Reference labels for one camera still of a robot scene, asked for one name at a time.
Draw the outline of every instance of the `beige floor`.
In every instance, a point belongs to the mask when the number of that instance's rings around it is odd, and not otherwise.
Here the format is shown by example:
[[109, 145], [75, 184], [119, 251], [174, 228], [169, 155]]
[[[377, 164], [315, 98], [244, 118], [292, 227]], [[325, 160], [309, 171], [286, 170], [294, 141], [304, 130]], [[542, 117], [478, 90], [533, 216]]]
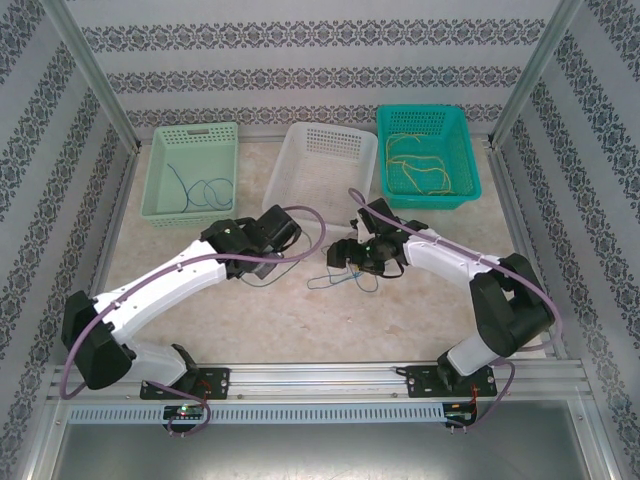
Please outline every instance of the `beige floor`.
[[[261, 214], [279, 149], [279, 143], [240, 144], [238, 217]], [[108, 290], [173, 257], [202, 230], [155, 229], [140, 217], [149, 151], [144, 147], [139, 159]], [[480, 200], [451, 212], [396, 213], [424, 221], [463, 245], [507, 255], [513, 246], [479, 142], [474, 151], [483, 187]], [[379, 196], [379, 175], [373, 182], [370, 199]], [[304, 242], [298, 246], [300, 251], [306, 247]], [[400, 280], [381, 281], [375, 294], [361, 292], [351, 281], [310, 291], [307, 280], [326, 273], [323, 260], [318, 253], [267, 288], [234, 280], [205, 289], [156, 318], [138, 336], [179, 343], [202, 363], [346, 362], [433, 360], [475, 331], [469, 292], [436, 275], [408, 269]], [[373, 278], [362, 282], [371, 286]]]

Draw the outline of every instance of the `white basket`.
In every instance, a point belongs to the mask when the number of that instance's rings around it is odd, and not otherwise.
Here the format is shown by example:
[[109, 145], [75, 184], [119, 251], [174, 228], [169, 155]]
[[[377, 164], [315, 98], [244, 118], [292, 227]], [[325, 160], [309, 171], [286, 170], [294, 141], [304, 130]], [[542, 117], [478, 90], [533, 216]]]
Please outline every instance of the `white basket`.
[[[358, 205], [349, 187], [369, 196], [378, 138], [355, 128], [322, 123], [294, 123], [289, 127], [271, 174], [262, 210], [273, 205], [306, 205], [316, 209], [331, 232], [352, 232], [349, 221]], [[318, 227], [306, 212], [290, 212], [303, 228]]]

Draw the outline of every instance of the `metal panel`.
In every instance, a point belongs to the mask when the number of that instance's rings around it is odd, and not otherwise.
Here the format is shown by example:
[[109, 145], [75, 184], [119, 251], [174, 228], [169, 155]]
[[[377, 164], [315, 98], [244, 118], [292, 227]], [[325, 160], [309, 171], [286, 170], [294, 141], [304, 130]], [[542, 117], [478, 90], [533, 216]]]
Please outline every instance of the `metal panel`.
[[591, 478], [622, 478], [594, 400], [567, 402]]
[[[163, 423], [162, 405], [78, 405], [72, 407], [72, 425], [157, 425]], [[381, 403], [376, 405], [212, 405], [216, 425], [424, 423], [445, 421], [441, 403]], [[174, 421], [175, 425], [202, 423]]]
[[53, 478], [584, 479], [564, 402], [509, 403], [467, 435], [440, 425], [70, 425]]
[[38, 424], [31, 451], [22, 473], [24, 479], [52, 478], [62, 447], [69, 408], [66, 405], [46, 405]]

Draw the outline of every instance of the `wire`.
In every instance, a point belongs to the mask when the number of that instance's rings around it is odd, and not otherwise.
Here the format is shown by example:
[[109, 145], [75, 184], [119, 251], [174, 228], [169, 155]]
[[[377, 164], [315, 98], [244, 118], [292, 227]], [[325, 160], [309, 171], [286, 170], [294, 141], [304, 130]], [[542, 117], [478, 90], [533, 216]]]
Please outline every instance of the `wire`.
[[[480, 418], [478, 418], [474, 423], [472, 423], [469, 426], [463, 425], [462, 423], [457, 422], [456, 420], [451, 420], [451, 419], [447, 419], [448, 423], [451, 423], [451, 424], [456, 425], [458, 427], [462, 427], [463, 431], [466, 433], [468, 430], [473, 430], [474, 428], [477, 428], [478, 425], [480, 425], [489, 416], [491, 416], [491, 414], [495, 411], [495, 409], [498, 407], [498, 405], [500, 404], [500, 402], [502, 401], [504, 396], [509, 391], [509, 388], [511, 388], [511, 384], [513, 383], [513, 379], [516, 376], [516, 366], [515, 366], [515, 364], [513, 362], [511, 362], [509, 360], [501, 359], [497, 363], [494, 362], [494, 363], [491, 364], [492, 367], [501, 367], [501, 366], [504, 366], [504, 365], [508, 365], [509, 368], [511, 368], [511, 373], [509, 374], [509, 378], [507, 379], [507, 383], [504, 384], [504, 388], [500, 391], [500, 393], [498, 394], [496, 399], [491, 403], [491, 406], [487, 409], [487, 411], [484, 412], [484, 414]], [[474, 403], [477, 402], [477, 395], [474, 395], [474, 398], [473, 398], [472, 402], [474, 402]]]
[[[208, 180], [208, 181], [206, 181], [206, 180], [198, 180], [196, 183], [191, 185], [191, 187], [189, 189], [187, 189], [187, 186], [184, 184], [184, 181], [182, 180], [182, 178], [178, 174], [177, 170], [173, 167], [173, 165], [171, 165], [170, 163], [167, 163], [167, 167], [169, 167], [173, 171], [173, 173], [175, 174], [176, 178], [180, 182], [180, 185], [182, 186], [182, 190], [184, 191], [184, 195], [185, 195], [185, 197], [187, 199], [187, 203], [185, 204], [184, 208], [182, 209], [182, 211], [180, 213], [186, 212], [187, 209], [189, 208], [189, 204], [192, 204], [195, 207], [206, 207], [206, 206], [209, 206], [216, 212], [225, 212], [225, 211], [231, 210], [231, 207], [226, 208], [226, 209], [225, 208], [220, 209], [216, 205], [213, 205], [209, 201], [209, 199], [207, 198], [207, 189], [209, 189], [209, 190], [211, 190], [213, 192], [213, 196], [215, 197], [215, 202], [218, 205], [220, 205], [221, 207], [227, 207], [229, 205], [232, 205], [233, 198], [229, 199], [229, 201], [226, 202], [226, 203], [222, 203], [220, 200], [218, 200], [218, 194], [216, 193], [214, 188], [211, 186], [211, 184], [213, 182], [224, 181], [224, 182], [227, 182], [231, 186], [231, 188], [233, 189], [233, 183], [231, 182], [231, 180], [229, 180], [227, 178], [222, 178], [222, 177], [214, 178], [213, 180]], [[191, 199], [191, 191], [196, 187], [196, 185], [199, 185], [200, 183], [204, 183], [204, 187], [203, 187], [203, 190], [202, 190], [202, 196], [204, 197], [204, 201], [206, 203], [196, 203]]]
[[184, 438], [184, 437], [188, 437], [190, 435], [194, 435], [194, 434], [198, 433], [199, 431], [203, 430], [204, 428], [206, 428], [206, 426], [211, 421], [211, 407], [209, 407], [209, 404], [206, 401], [206, 395], [205, 395], [205, 398], [198, 398], [195, 395], [191, 395], [189, 393], [181, 392], [180, 390], [176, 390], [175, 388], [168, 387], [168, 386], [163, 385], [163, 384], [158, 383], [158, 382], [147, 381], [147, 383], [149, 385], [152, 385], [153, 387], [158, 388], [160, 390], [163, 390], [163, 391], [165, 391], [167, 393], [171, 393], [173, 395], [178, 395], [178, 396], [180, 396], [182, 398], [185, 398], [187, 400], [193, 400], [195, 402], [198, 402], [198, 404], [202, 405], [202, 408], [204, 408], [204, 410], [206, 412], [205, 420], [200, 425], [196, 425], [191, 430], [188, 430], [186, 432], [176, 432], [175, 430], [173, 430], [171, 428], [171, 426], [173, 425], [173, 421], [178, 419], [178, 418], [180, 418], [180, 417], [177, 417], [177, 416], [171, 417], [169, 419], [169, 423], [167, 423], [167, 431], [169, 432], [169, 436], [170, 437]]
[[[353, 273], [353, 271], [352, 271], [351, 274], [349, 274], [348, 277], [342, 278], [342, 279], [338, 280], [337, 282], [334, 282], [333, 281], [334, 277], [341, 277], [343, 275], [347, 275], [347, 272], [331, 273], [329, 271], [329, 267], [327, 267], [327, 273], [328, 273], [328, 275], [322, 275], [321, 277], [314, 277], [314, 278], [310, 278], [309, 280], [307, 280], [307, 288], [309, 290], [324, 290], [325, 288], [335, 287], [336, 285], [340, 285], [341, 283], [348, 282], [349, 280], [356, 280], [358, 277], [360, 277], [362, 275], [362, 273], [360, 273], [360, 272]], [[318, 280], [324, 280], [325, 278], [329, 279], [329, 285], [321, 285], [319, 287], [313, 287], [313, 286], [310, 285], [311, 282], [315, 282], [315, 281], [318, 281]]]
[[[199, 385], [199, 384], [202, 384], [202, 385], [204, 385], [206, 388], [208, 388], [208, 389], [209, 389], [209, 390], [208, 390], [209, 392], [212, 390], [212, 389], [211, 389], [211, 384], [210, 384], [209, 382], [205, 382], [204, 380], [200, 380], [200, 382], [198, 382], [198, 385]], [[204, 392], [204, 398], [207, 398], [207, 391], [205, 391], [205, 392]]]
[[380, 284], [378, 283], [378, 277], [377, 277], [376, 275], [373, 275], [373, 278], [374, 278], [374, 279], [375, 279], [375, 281], [376, 281], [376, 286], [375, 286], [375, 288], [374, 288], [373, 290], [367, 290], [367, 289], [366, 289], [366, 288], [364, 288], [362, 285], [360, 285], [360, 280], [359, 280], [359, 278], [360, 278], [362, 275], [356, 275], [356, 273], [358, 273], [358, 272], [355, 272], [355, 273], [354, 273], [353, 269], [351, 268], [351, 265], [348, 265], [348, 267], [349, 267], [349, 271], [350, 271], [350, 272], [351, 272], [351, 274], [353, 275], [353, 279], [356, 281], [356, 285], [358, 285], [358, 288], [359, 288], [360, 290], [362, 290], [364, 293], [375, 293], [375, 292], [377, 292], [377, 291], [378, 291], [378, 287], [380, 286]]
[[[322, 252], [323, 255], [326, 255], [328, 249], [329, 249], [329, 246], [325, 246], [325, 247], [322, 247], [320, 249], [320, 251]], [[354, 272], [353, 269], [351, 268], [351, 265], [349, 265], [349, 264], [347, 265], [347, 267], [349, 269], [350, 276], [348, 276], [346, 278], [342, 278], [342, 279], [338, 280], [337, 282], [333, 281], [334, 277], [339, 277], [339, 276], [342, 276], [342, 275], [346, 275], [347, 273], [346, 272], [343, 272], [343, 273], [331, 273], [331, 271], [329, 270], [329, 267], [326, 267], [328, 275], [322, 275], [321, 277], [310, 278], [309, 280], [307, 280], [307, 288], [309, 290], [324, 290], [326, 288], [335, 287], [336, 285], [340, 285], [341, 283], [348, 282], [349, 280], [355, 280], [356, 285], [358, 286], [358, 288], [360, 290], [362, 290], [364, 293], [375, 293], [375, 292], [378, 291], [378, 287], [379, 287], [378, 278], [375, 275], [374, 275], [374, 278], [376, 280], [376, 286], [375, 286], [375, 288], [373, 290], [369, 290], [369, 289], [364, 288], [362, 286], [362, 284], [360, 283], [360, 281], [358, 280], [363, 275], [363, 272]], [[315, 282], [315, 281], [318, 281], [318, 280], [324, 280], [325, 278], [329, 279], [329, 285], [322, 285], [322, 286], [319, 286], [319, 287], [313, 287], [313, 286], [310, 285], [311, 282]]]
[[384, 273], [379, 273], [379, 274], [377, 274], [377, 276], [380, 277], [380, 278], [385, 278], [387, 280], [393, 280], [394, 278], [400, 278], [402, 275], [404, 275], [404, 266], [400, 262], [398, 262], [397, 260], [396, 260], [396, 263], [398, 264], [398, 268], [400, 269], [400, 273], [396, 273], [395, 275], [387, 275], [387, 274], [384, 274]]
[[471, 415], [473, 415], [478, 411], [478, 387], [476, 387], [475, 383], [471, 385], [471, 395], [471, 405], [473, 405], [473, 412], [471, 412]]
[[[311, 237], [309, 236], [309, 234], [307, 232], [305, 232], [304, 230], [302, 230], [302, 234], [307, 237], [307, 240], [309, 240], [309, 248], [311, 248], [312, 245], [312, 241], [311, 241]], [[240, 281], [242, 283], [246, 283], [247, 285], [249, 285], [250, 287], [255, 287], [255, 288], [264, 288], [264, 287], [268, 287], [269, 285], [273, 285], [274, 283], [276, 283], [278, 280], [280, 280], [282, 277], [284, 277], [287, 273], [289, 273], [291, 270], [293, 270], [295, 267], [298, 266], [298, 264], [301, 262], [302, 260], [298, 260], [296, 263], [294, 263], [293, 265], [291, 265], [289, 268], [287, 268], [284, 272], [282, 272], [280, 275], [278, 275], [276, 278], [274, 278], [273, 280], [264, 283], [262, 285], [256, 285], [255, 283], [251, 283], [248, 282], [247, 280], [245, 280], [244, 277], [240, 277]]]
[[223, 182], [227, 182], [231, 188], [233, 188], [233, 183], [231, 183], [231, 180], [227, 179], [227, 178], [214, 178], [213, 180], [209, 180], [209, 181], [204, 181], [204, 180], [198, 180], [196, 183], [194, 183], [191, 188], [189, 190], [187, 190], [187, 195], [191, 195], [191, 190], [193, 190], [195, 188], [196, 185], [200, 184], [200, 183], [204, 183], [204, 189], [202, 190], [202, 196], [204, 197], [205, 204], [197, 204], [195, 203], [193, 200], [189, 199], [189, 201], [197, 206], [197, 207], [206, 207], [207, 205], [209, 205], [212, 208], [216, 208], [214, 205], [211, 204], [211, 202], [209, 201], [209, 199], [207, 198], [207, 190], [211, 190], [213, 192], [213, 196], [215, 197], [215, 202], [222, 206], [222, 207], [227, 207], [229, 205], [231, 205], [233, 203], [233, 199], [230, 198], [228, 202], [226, 203], [222, 203], [220, 200], [218, 200], [218, 194], [216, 193], [216, 191], [213, 189], [213, 187], [211, 186], [211, 184], [213, 182], [218, 182], [218, 181], [223, 181]]
[[417, 232], [416, 230], [413, 230], [412, 228], [409, 228], [405, 225], [403, 225], [402, 223], [396, 222], [395, 220], [385, 217], [384, 215], [382, 215], [381, 213], [378, 213], [376, 210], [374, 210], [373, 208], [371, 208], [369, 205], [367, 205], [366, 200], [364, 199], [364, 196], [362, 195], [362, 193], [360, 193], [358, 190], [356, 190], [355, 188], [350, 188], [349, 189], [349, 195], [351, 196], [351, 198], [353, 198], [355, 200], [355, 202], [360, 205], [362, 208], [364, 208], [367, 212], [369, 212], [371, 215], [373, 215], [374, 217], [387, 222], [389, 225], [393, 225], [396, 228], [399, 228], [400, 230], [403, 230], [411, 235], [415, 235], [418, 238], [422, 238], [423, 240], [426, 240], [427, 242], [430, 243], [437, 243], [439, 245], [443, 245], [444, 247], [448, 248], [449, 250], [452, 250], [455, 253], [458, 253], [464, 257], [470, 258], [472, 260], [474, 260], [476, 263], [481, 263], [482, 265], [492, 268], [500, 273], [502, 273], [505, 277], [509, 277], [519, 283], [521, 283], [522, 285], [524, 285], [526, 288], [528, 288], [529, 290], [531, 290], [533, 293], [535, 293], [538, 297], [540, 297], [540, 299], [542, 299], [542, 301], [547, 305], [547, 307], [549, 307], [549, 310], [551, 310], [551, 313], [553, 315], [553, 318], [555, 320], [555, 330], [553, 331], [553, 335], [551, 336], [551, 338], [549, 340], [547, 340], [546, 342], [542, 342], [540, 345], [534, 345], [531, 347], [522, 347], [519, 351], [520, 352], [534, 352], [537, 350], [544, 350], [545, 348], [547, 348], [548, 346], [553, 345], [554, 343], [556, 343], [557, 341], [560, 340], [561, 336], [562, 336], [562, 330], [563, 330], [563, 322], [562, 322], [562, 317], [560, 315], [560, 312], [558, 311], [558, 307], [556, 307], [555, 303], [553, 303], [553, 300], [551, 300], [551, 298], [542, 291], [542, 289], [540, 289], [538, 286], [536, 286], [534, 283], [532, 283], [531, 281], [527, 280], [526, 278], [524, 278], [521, 275], [518, 275], [515, 272], [512, 272], [510, 270], [507, 270], [506, 268], [504, 268], [502, 265], [492, 262], [490, 260], [487, 260], [486, 258], [484, 258], [484, 255], [480, 254], [480, 253], [476, 253], [476, 252], [471, 252], [459, 245], [456, 245], [455, 243], [452, 243], [448, 240], [446, 240], [445, 238], [442, 238], [440, 236], [438, 237], [434, 237], [432, 235], [429, 235], [427, 233], [424, 233], [423, 231]]
[[[60, 380], [60, 398], [62, 398], [63, 400], [70, 400], [73, 397], [75, 397], [76, 395], [78, 395], [85, 387], [86, 387], [86, 383], [82, 382], [74, 391], [72, 391], [71, 393], [67, 392], [67, 384], [69, 383], [69, 376], [71, 375], [71, 369], [73, 367], [73, 362], [75, 361], [76, 356], [78, 355], [78, 351], [80, 350], [80, 347], [82, 346], [82, 344], [84, 343], [84, 341], [87, 339], [87, 337], [89, 336], [89, 334], [91, 333], [91, 331], [95, 328], [96, 325], [98, 325], [109, 313], [111, 313], [112, 311], [114, 311], [116, 308], [118, 308], [117, 306], [120, 305], [122, 302], [127, 301], [127, 299], [129, 297], [131, 297], [131, 295], [135, 294], [136, 292], [140, 291], [141, 289], [143, 289], [144, 287], [146, 287], [147, 285], [149, 285], [150, 283], [153, 283], [154, 281], [156, 281], [157, 279], [175, 271], [182, 271], [184, 267], [188, 266], [188, 265], [192, 265], [195, 263], [199, 263], [199, 262], [204, 262], [207, 260], [242, 260], [245, 262], [255, 262], [255, 263], [292, 263], [292, 262], [297, 262], [299, 260], [302, 260], [304, 258], [307, 258], [308, 256], [312, 255], [314, 252], [316, 252], [319, 248], [320, 245], [322, 245], [322, 242], [324, 242], [324, 239], [326, 237], [327, 234], [327, 225], [324, 221], [324, 219], [322, 218], [322, 216], [313, 208], [311, 207], [306, 207], [306, 206], [302, 206], [302, 205], [297, 205], [297, 206], [293, 206], [293, 207], [285, 207], [283, 210], [285, 211], [289, 211], [289, 210], [302, 210], [302, 211], [306, 211], [311, 213], [314, 217], [316, 217], [316, 219], [318, 220], [318, 222], [320, 223], [320, 238], [318, 239], [318, 241], [306, 252], [300, 253], [298, 255], [294, 255], [292, 257], [288, 257], [288, 258], [262, 258], [262, 257], [256, 257], [256, 256], [250, 256], [250, 255], [237, 255], [237, 254], [231, 254], [231, 253], [213, 253], [213, 254], [208, 254], [208, 255], [200, 255], [197, 257], [193, 257], [193, 258], [189, 258], [187, 260], [183, 260], [179, 263], [175, 263], [173, 265], [169, 265], [168, 267], [163, 268], [162, 270], [158, 270], [156, 273], [149, 275], [148, 277], [146, 277], [145, 279], [141, 280], [140, 282], [138, 282], [137, 284], [135, 284], [133, 287], [131, 287], [129, 290], [127, 290], [126, 292], [124, 292], [122, 295], [120, 295], [118, 298], [116, 298], [114, 301], [112, 301], [103, 311], [101, 311], [100, 313], [98, 313], [98, 315], [96, 315], [88, 324], [86, 327], [84, 327], [84, 329], [80, 332], [80, 334], [78, 335], [78, 338], [76, 339], [76, 341], [74, 342], [73, 346], [71, 347], [71, 349], [69, 350], [69, 356], [67, 357], [67, 360], [64, 364], [64, 370], [62, 372], [62, 378]], [[182, 398], [186, 398], [188, 400], [195, 400], [199, 403], [202, 403], [203, 400], [195, 397], [193, 395], [190, 395], [188, 393], [184, 393], [184, 392], [180, 392], [179, 390], [173, 389], [171, 387], [168, 387], [166, 385], [162, 385], [160, 383], [157, 382], [149, 382], [151, 383], [154, 387], [157, 387], [161, 390], [164, 390], [165, 392], [169, 392], [172, 393], [174, 395], [178, 395]], [[207, 407], [205, 408], [207, 410], [207, 421], [205, 423], [203, 423], [203, 425], [206, 425], [210, 420], [211, 420], [211, 415], [210, 415], [210, 409]], [[190, 430], [188, 433], [195, 433], [194, 430], [196, 430], [197, 427], [195, 427], [193, 430]], [[170, 435], [175, 436], [173, 433], [173, 430], [170, 430]]]
[[[422, 143], [420, 140], [420, 136], [418, 134], [408, 134], [408, 133], [395, 133], [387, 139], [386, 143], [386, 171], [387, 178], [389, 178], [389, 165], [401, 165], [402, 173], [409, 179], [409, 181], [413, 184], [414, 188], [420, 193], [420, 195], [428, 196], [428, 195], [446, 195], [448, 193], [452, 193], [453, 185], [451, 183], [451, 178], [447, 173], [446, 166], [442, 158], [436, 155], [409, 155], [409, 154], [401, 154], [401, 155], [390, 155], [390, 150], [393, 145], [396, 143], [407, 139], [412, 138], [416, 140], [418, 143]], [[440, 163], [440, 167], [430, 167], [430, 168], [418, 168], [410, 163], [407, 163], [406, 160], [400, 161], [399, 159], [414, 159], [414, 160], [437, 160]], [[440, 190], [431, 190], [429, 192], [423, 192], [422, 189], [418, 186], [418, 183], [415, 181], [413, 176], [407, 171], [407, 168], [421, 173], [430, 173], [430, 172], [440, 172], [442, 173], [442, 185]]]

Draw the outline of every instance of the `green basket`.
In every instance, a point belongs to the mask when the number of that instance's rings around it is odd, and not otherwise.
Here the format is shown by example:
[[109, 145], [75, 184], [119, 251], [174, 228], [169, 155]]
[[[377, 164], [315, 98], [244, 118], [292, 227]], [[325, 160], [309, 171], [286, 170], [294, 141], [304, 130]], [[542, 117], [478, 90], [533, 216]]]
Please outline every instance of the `green basket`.
[[467, 121], [457, 107], [381, 106], [378, 146], [382, 191], [391, 207], [453, 210], [482, 194]]
[[157, 128], [140, 215], [154, 227], [203, 226], [235, 217], [237, 157], [234, 122]]

